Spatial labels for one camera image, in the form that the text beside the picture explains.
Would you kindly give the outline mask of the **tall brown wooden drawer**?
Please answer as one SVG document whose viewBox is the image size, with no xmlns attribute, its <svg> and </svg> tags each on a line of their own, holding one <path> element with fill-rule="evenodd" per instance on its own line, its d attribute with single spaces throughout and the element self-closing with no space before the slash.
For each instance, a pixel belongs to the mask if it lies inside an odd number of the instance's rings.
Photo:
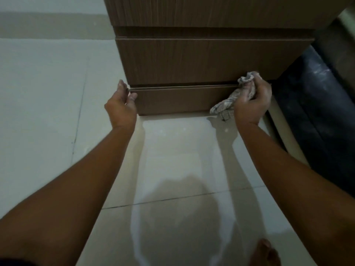
<svg viewBox="0 0 355 266">
<path fill-rule="evenodd" d="M 353 0 L 104 0 L 112 26 L 318 29 Z"/>
<path fill-rule="evenodd" d="M 312 39 L 118 39 L 130 85 L 229 83 L 247 72 L 277 79 Z"/>
</svg>

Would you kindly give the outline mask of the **person's left hand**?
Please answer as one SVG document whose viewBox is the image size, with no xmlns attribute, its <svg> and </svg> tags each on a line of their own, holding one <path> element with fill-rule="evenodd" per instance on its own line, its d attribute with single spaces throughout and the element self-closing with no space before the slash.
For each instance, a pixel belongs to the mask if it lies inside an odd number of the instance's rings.
<svg viewBox="0 0 355 266">
<path fill-rule="evenodd" d="M 126 105 L 130 89 L 123 80 L 119 80 L 117 90 L 104 105 L 112 129 L 125 129 L 134 132 L 137 120 L 136 105 Z"/>
</svg>

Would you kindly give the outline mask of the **person's right hand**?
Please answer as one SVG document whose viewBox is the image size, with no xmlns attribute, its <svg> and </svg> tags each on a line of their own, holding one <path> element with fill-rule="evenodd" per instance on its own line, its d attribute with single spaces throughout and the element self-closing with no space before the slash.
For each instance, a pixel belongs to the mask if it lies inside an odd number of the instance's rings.
<svg viewBox="0 0 355 266">
<path fill-rule="evenodd" d="M 256 85 L 255 98 L 248 102 L 238 102 L 236 100 L 234 103 L 234 119 L 239 131 L 247 124 L 257 126 L 271 104 L 271 85 L 263 80 L 261 76 L 255 75 L 254 77 Z"/>
</svg>

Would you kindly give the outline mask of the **person's left forearm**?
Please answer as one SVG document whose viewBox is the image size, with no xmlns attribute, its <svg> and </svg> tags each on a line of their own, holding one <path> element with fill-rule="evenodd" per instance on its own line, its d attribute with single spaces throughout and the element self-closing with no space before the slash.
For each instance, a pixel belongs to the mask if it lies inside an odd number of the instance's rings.
<svg viewBox="0 0 355 266">
<path fill-rule="evenodd" d="M 113 128 L 80 161 L 0 219 L 0 266 L 76 265 L 134 129 Z"/>
</svg>

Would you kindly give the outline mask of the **narrow brown wooden drawer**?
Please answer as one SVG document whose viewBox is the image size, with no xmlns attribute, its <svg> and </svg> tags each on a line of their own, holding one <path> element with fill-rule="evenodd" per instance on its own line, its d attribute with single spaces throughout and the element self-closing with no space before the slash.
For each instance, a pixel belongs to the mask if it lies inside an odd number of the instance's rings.
<svg viewBox="0 0 355 266">
<path fill-rule="evenodd" d="M 206 112 L 228 98 L 237 85 L 197 85 L 131 88 L 140 116 Z"/>
</svg>

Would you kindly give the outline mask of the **black padded furniture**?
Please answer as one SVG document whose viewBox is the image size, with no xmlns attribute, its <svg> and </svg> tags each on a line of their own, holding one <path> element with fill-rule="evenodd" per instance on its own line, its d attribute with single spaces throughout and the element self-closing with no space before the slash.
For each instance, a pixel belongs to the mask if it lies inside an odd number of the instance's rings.
<svg viewBox="0 0 355 266">
<path fill-rule="evenodd" d="M 309 46 L 272 83 L 310 167 L 355 198 L 355 104 Z"/>
</svg>

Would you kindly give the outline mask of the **brown wooden drawer cabinet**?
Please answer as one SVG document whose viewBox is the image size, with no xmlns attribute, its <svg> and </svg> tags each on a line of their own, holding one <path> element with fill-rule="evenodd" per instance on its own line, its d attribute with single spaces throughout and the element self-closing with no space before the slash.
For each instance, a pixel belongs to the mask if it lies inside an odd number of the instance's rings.
<svg viewBox="0 0 355 266">
<path fill-rule="evenodd" d="M 212 39 L 233 39 L 233 40 L 312 39 L 312 42 L 314 41 L 315 31 L 323 28 L 320 27 L 318 29 L 258 29 L 258 28 L 134 27 L 134 26 L 112 26 L 112 27 L 115 33 L 115 40 L 118 39 L 209 39 L 209 40 Z M 146 88 L 146 87 L 157 88 L 157 87 L 180 86 L 180 85 L 164 85 L 164 86 L 136 85 L 135 86 L 130 84 L 128 85 L 131 88 Z M 233 81 L 229 83 L 193 84 L 193 85 L 181 85 L 181 86 L 197 86 L 197 85 L 237 85 L 237 81 Z"/>
</svg>

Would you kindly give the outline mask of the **grey patterned cleaning cloth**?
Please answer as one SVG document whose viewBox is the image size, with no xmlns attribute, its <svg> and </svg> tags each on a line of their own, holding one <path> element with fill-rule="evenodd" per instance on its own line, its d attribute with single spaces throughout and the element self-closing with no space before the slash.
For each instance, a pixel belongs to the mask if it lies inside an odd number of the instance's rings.
<svg viewBox="0 0 355 266">
<path fill-rule="evenodd" d="M 227 121 L 234 116 L 234 103 L 241 95 L 242 90 L 250 85 L 250 91 L 248 95 L 248 100 L 252 100 L 256 96 L 256 86 L 254 82 L 254 76 L 260 76 L 256 71 L 247 72 L 246 76 L 242 76 L 237 80 L 236 89 L 229 95 L 228 98 L 214 105 L 209 113 L 211 115 L 219 115 L 222 121 Z"/>
</svg>

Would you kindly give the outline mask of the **person's right forearm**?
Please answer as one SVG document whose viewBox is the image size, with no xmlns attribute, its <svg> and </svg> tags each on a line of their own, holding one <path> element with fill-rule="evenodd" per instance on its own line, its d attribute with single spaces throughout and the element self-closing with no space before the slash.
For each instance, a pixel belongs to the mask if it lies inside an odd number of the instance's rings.
<svg viewBox="0 0 355 266">
<path fill-rule="evenodd" d="M 318 266 L 355 266 L 355 199 L 285 152 L 255 123 L 236 120 L 270 194 Z"/>
</svg>

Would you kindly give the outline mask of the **person's right foot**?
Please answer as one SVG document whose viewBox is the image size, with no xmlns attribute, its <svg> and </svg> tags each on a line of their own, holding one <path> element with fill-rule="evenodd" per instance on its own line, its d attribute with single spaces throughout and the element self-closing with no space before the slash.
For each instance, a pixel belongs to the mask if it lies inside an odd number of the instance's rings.
<svg viewBox="0 0 355 266">
<path fill-rule="evenodd" d="M 262 238 L 251 255 L 249 266 L 282 266 L 278 251 L 269 240 Z"/>
</svg>

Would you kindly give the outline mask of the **beige furniture base rail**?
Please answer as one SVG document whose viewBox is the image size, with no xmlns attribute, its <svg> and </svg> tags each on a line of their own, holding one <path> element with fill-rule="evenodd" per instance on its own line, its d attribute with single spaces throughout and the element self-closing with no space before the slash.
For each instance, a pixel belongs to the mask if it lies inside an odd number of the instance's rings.
<svg viewBox="0 0 355 266">
<path fill-rule="evenodd" d="M 277 134 L 279 135 L 281 142 L 285 150 L 295 159 L 310 167 L 303 151 L 301 150 L 299 143 L 296 141 L 291 128 L 283 115 L 281 108 L 279 107 L 274 96 L 271 98 L 271 104 L 268 110 L 272 123 L 275 125 Z"/>
</svg>

